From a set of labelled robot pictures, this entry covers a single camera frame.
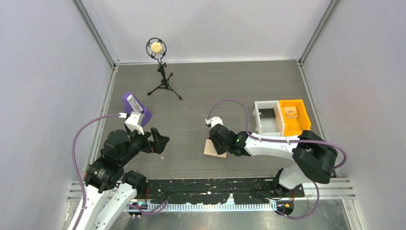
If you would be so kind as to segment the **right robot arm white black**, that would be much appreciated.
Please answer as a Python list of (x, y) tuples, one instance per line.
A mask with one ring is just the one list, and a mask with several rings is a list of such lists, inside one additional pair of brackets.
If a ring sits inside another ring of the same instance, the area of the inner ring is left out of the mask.
[(278, 170), (272, 180), (275, 194), (282, 197), (308, 181), (328, 184), (338, 155), (309, 130), (298, 136), (272, 137), (246, 131), (235, 133), (216, 124), (209, 131), (209, 139), (217, 154), (228, 152), (235, 156), (271, 156), (294, 161), (294, 165)]

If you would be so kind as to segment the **beige leather card holder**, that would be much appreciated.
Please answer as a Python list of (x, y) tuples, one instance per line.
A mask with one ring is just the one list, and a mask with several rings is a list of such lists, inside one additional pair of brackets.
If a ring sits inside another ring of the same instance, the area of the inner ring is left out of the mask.
[(226, 158), (226, 155), (227, 155), (226, 152), (223, 154), (218, 154), (214, 147), (214, 144), (212, 143), (212, 141), (210, 139), (207, 139), (205, 142), (203, 154), (207, 155), (207, 156), (213, 156), (213, 157), (219, 157), (219, 158)]

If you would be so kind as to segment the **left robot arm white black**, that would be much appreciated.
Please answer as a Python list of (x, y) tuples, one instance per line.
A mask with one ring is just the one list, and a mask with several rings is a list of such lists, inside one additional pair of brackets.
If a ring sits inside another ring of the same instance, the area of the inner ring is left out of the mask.
[(101, 156), (87, 169), (82, 200), (68, 229), (110, 229), (129, 202), (147, 192), (146, 177), (124, 172), (124, 166), (140, 152), (161, 154), (169, 140), (154, 127), (144, 134), (129, 128), (110, 132)]

